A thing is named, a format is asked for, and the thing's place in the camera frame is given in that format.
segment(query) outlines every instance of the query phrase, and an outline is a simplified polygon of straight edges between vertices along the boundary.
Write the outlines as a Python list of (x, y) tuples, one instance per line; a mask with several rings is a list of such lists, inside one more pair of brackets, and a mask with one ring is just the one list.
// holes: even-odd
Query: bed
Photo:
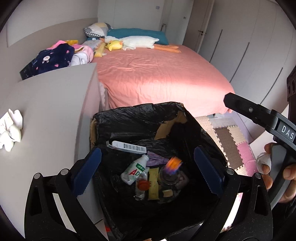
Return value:
[(203, 57), (185, 46), (182, 53), (136, 49), (105, 51), (94, 58), (110, 108), (146, 103), (180, 102), (194, 116), (230, 112), (225, 94), (229, 81)]

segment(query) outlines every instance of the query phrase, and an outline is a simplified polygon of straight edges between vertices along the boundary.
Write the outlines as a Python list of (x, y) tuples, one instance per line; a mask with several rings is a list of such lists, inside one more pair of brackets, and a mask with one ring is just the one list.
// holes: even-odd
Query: white table surface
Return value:
[(57, 175), (84, 154), (77, 154), (77, 128), (89, 121), (81, 110), (94, 73), (96, 64), (86, 64), (34, 76), (16, 84), (0, 108), (1, 116), (18, 109), (24, 119), (22, 141), (10, 153), (0, 149), (0, 205), (23, 236), (33, 175)]

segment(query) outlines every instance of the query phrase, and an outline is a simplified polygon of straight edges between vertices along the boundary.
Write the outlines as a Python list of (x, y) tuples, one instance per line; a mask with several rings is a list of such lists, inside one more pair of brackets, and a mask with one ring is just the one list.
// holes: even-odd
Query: red cap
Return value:
[(138, 188), (141, 191), (147, 191), (149, 187), (150, 187), (150, 183), (148, 181), (141, 180), (138, 182)]

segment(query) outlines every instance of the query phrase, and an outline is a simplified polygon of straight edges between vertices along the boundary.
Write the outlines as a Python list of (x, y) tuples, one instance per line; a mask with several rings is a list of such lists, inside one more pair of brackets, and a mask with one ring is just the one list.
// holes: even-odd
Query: hand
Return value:
[[(271, 153), (271, 147), (272, 147), (273, 143), (269, 143), (267, 145), (265, 145), (264, 150), (270, 154)], [(272, 186), (272, 178), (270, 177), (269, 171), (270, 168), (269, 166), (263, 164), (262, 165), (262, 170), (263, 170), (263, 180), (266, 186), (266, 189), (270, 189)], [(279, 200), (280, 203), (288, 203), (291, 200), (293, 200), (293, 198), (296, 195), (296, 164), (293, 164), (291, 166), (288, 166), (284, 172), (283, 172), (283, 178), (286, 180), (291, 180), (291, 183), (289, 185), (289, 187), (287, 188), (286, 192), (284, 193), (284, 195), (281, 197), (281, 199)]]

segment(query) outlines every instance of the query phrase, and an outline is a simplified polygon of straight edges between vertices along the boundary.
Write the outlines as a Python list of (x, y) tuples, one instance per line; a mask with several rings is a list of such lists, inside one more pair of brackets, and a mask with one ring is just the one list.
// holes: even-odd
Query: yellow duck plush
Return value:
[(109, 51), (119, 50), (119, 49), (122, 49), (122, 47), (123, 47), (123, 42), (118, 40), (110, 41), (110, 43), (107, 44), (106, 46), (106, 48), (109, 49)]

